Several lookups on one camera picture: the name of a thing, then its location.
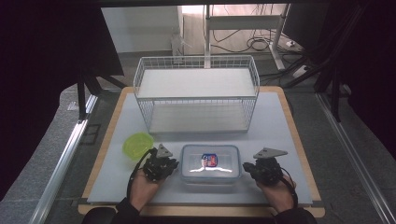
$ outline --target hand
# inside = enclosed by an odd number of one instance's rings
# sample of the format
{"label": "hand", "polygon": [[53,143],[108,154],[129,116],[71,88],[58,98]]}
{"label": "hand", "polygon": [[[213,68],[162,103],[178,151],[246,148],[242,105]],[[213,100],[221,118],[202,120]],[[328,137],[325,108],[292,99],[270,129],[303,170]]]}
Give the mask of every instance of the hand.
{"label": "hand", "polygon": [[[294,182],[291,182],[291,179],[284,175],[283,176],[292,186],[296,186]],[[291,194],[282,181],[279,181],[274,186],[264,186],[262,183],[256,181],[257,187],[259,187],[267,198],[268,203],[271,204],[275,208],[278,213],[289,210],[293,208],[293,198]]]}
{"label": "hand", "polygon": [[131,186],[131,205],[140,212],[151,201],[163,182],[164,179],[152,182],[146,178],[143,170],[138,170]]}

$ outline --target person's arm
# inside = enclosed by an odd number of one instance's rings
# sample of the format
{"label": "person's arm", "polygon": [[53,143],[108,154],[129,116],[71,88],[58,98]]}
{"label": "person's arm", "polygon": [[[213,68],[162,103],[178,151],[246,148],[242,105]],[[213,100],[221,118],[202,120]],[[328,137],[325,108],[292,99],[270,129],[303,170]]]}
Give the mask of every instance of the person's arm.
{"label": "person's arm", "polygon": [[257,186],[262,190],[268,203],[277,211],[275,216],[276,224],[315,224],[317,223],[311,213],[303,208],[293,208],[293,199],[284,183],[279,181],[276,185],[268,187],[262,183],[256,182]]}
{"label": "person's arm", "polygon": [[151,201],[164,180],[149,181],[143,170],[138,170],[131,186],[131,198],[124,198],[118,205],[118,213],[113,217],[112,224],[138,223],[139,213]]}

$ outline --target green plastic bowl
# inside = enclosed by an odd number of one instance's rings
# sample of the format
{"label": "green plastic bowl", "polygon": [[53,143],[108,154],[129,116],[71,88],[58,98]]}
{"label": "green plastic bowl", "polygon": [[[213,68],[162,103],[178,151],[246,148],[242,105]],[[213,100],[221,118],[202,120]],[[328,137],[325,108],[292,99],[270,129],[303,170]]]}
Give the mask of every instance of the green plastic bowl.
{"label": "green plastic bowl", "polygon": [[131,160],[137,161],[154,145],[154,139],[148,133],[134,133],[128,137],[123,146],[122,152]]}

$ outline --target wire basket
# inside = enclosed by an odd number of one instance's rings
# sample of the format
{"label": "wire basket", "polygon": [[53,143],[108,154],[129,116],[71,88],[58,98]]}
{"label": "wire basket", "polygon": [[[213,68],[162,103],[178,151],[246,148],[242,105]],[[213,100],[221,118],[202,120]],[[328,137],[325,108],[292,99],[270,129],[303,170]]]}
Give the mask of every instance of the wire basket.
{"label": "wire basket", "polygon": [[259,89],[248,55],[146,57],[134,77],[150,133],[246,132]]}

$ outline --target label sticker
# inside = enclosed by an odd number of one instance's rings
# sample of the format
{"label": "label sticker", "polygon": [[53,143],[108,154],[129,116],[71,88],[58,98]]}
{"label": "label sticker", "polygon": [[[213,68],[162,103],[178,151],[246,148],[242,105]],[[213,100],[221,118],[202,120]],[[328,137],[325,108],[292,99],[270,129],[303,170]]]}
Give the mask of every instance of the label sticker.
{"label": "label sticker", "polygon": [[216,167],[218,166],[218,156],[213,153],[206,153],[202,155],[202,166],[203,167]]}

